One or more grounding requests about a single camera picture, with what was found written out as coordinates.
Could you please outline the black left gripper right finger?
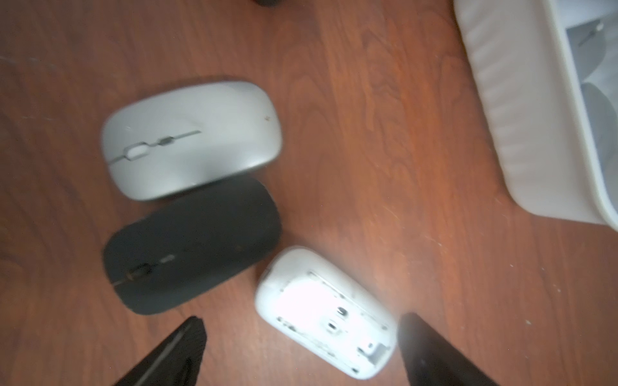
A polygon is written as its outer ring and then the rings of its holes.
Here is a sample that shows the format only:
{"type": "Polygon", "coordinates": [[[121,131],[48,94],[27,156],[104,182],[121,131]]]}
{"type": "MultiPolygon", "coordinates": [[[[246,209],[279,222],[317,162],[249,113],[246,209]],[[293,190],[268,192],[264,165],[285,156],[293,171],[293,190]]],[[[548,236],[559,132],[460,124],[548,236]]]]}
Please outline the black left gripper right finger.
{"type": "Polygon", "coordinates": [[[399,319],[398,345],[411,385],[497,386],[416,313],[399,319]]]}

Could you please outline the white mouse small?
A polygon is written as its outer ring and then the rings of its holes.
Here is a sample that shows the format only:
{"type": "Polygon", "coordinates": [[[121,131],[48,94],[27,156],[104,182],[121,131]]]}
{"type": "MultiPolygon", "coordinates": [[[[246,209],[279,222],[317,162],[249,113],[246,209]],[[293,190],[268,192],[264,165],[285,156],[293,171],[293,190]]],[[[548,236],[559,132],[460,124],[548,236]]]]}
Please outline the white mouse small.
{"type": "Polygon", "coordinates": [[[600,165],[605,170],[617,152],[617,113],[595,85],[583,83],[581,91],[600,165]]]}

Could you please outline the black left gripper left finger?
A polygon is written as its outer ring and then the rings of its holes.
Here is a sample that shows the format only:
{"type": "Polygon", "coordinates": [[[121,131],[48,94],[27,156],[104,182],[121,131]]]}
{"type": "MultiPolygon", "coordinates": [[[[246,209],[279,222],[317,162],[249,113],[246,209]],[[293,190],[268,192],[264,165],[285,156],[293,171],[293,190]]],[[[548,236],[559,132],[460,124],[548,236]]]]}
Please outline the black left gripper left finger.
{"type": "Polygon", "coordinates": [[[187,318],[115,385],[196,385],[207,344],[201,318],[187,318]]]}

